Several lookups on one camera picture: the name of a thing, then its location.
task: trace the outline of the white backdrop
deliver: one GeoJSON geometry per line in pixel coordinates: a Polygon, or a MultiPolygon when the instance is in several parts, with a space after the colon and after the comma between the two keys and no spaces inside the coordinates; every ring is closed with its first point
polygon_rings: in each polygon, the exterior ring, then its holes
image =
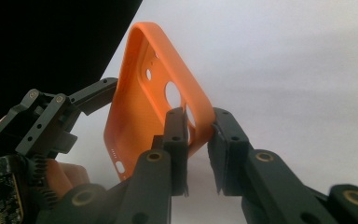
{"type": "MultiPolygon", "coordinates": [[[[255,148],[280,155],[322,193],[358,186],[358,1],[153,0],[137,21],[161,26],[255,148]]],[[[103,77],[118,77],[126,40],[103,77]]],[[[57,158],[107,189],[118,183],[103,142],[109,108],[82,115],[75,146],[57,158]]],[[[172,199],[172,223],[246,223],[240,198],[217,195],[206,147],[188,161],[188,185],[188,198],[172,199]]]]}

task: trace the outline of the white background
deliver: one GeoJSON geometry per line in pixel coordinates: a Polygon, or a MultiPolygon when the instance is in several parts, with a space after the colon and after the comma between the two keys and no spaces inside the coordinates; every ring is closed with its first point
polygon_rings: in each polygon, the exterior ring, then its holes
{"type": "MultiPolygon", "coordinates": [[[[138,21],[163,29],[255,148],[280,155],[322,193],[358,186],[358,1],[153,0],[138,21]]],[[[103,77],[118,77],[126,41],[103,77]]],[[[107,189],[118,183],[103,142],[109,108],[82,115],[75,146],[57,158],[107,189]]],[[[217,195],[206,147],[188,161],[188,185],[188,198],[172,198],[172,223],[245,223],[241,199],[217,195]]]]}

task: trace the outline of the orange phone case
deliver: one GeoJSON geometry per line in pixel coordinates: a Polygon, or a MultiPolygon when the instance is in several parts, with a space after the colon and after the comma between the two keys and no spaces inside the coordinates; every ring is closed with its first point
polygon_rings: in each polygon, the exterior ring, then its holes
{"type": "Polygon", "coordinates": [[[132,175],[154,135],[163,135],[166,113],[179,106],[190,115],[191,156],[213,134],[212,105],[161,28],[153,22],[135,23],[104,130],[104,142],[121,180],[132,175]],[[178,106],[168,102],[169,86],[180,92],[178,106]]]}

